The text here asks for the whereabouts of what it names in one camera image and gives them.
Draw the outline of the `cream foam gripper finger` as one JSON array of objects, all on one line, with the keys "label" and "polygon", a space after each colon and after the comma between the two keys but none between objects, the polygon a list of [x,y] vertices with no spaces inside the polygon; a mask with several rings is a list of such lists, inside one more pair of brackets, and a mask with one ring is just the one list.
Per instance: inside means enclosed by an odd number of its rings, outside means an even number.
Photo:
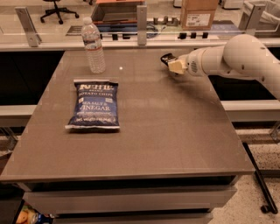
[{"label": "cream foam gripper finger", "polygon": [[186,63],[182,60],[173,60],[168,63],[169,70],[175,74],[184,74],[187,70]]}]

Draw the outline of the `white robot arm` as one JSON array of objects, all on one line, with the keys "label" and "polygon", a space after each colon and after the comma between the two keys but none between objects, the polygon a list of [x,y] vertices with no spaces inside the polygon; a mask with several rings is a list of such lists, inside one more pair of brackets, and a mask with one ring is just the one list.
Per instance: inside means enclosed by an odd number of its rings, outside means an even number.
[{"label": "white robot arm", "polygon": [[258,38],[248,34],[237,35],[222,46],[171,56],[166,64],[175,74],[256,80],[280,99],[280,60]]}]

